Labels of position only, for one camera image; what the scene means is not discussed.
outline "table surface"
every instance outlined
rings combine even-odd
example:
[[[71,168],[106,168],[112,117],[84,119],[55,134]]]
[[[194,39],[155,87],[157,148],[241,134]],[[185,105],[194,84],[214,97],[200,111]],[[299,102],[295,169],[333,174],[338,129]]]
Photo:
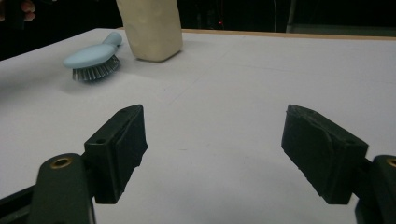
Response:
[[[115,30],[120,69],[73,81],[63,59],[112,31],[0,62],[1,198],[142,104],[148,151],[119,203],[95,205],[98,223],[356,223],[356,197],[327,205],[283,152],[285,112],[317,110],[367,142],[369,160],[395,154],[395,41],[185,31],[179,54],[147,63]]]

